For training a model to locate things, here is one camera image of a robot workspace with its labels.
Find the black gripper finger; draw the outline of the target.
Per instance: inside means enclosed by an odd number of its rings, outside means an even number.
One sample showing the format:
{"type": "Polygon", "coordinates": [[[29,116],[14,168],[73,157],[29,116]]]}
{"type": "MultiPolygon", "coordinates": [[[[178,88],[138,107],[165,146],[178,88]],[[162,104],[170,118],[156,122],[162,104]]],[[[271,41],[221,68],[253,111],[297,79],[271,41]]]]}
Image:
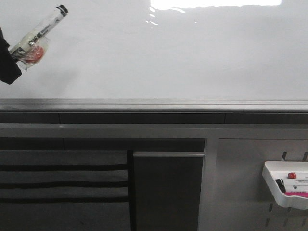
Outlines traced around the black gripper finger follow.
{"type": "Polygon", "coordinates": [[[10,55],[9,43],[4,39],[3,31],[0,30],[0,80],[11,85],[21,75],[22,72],[17,65],[17,61],[10,55]]]}

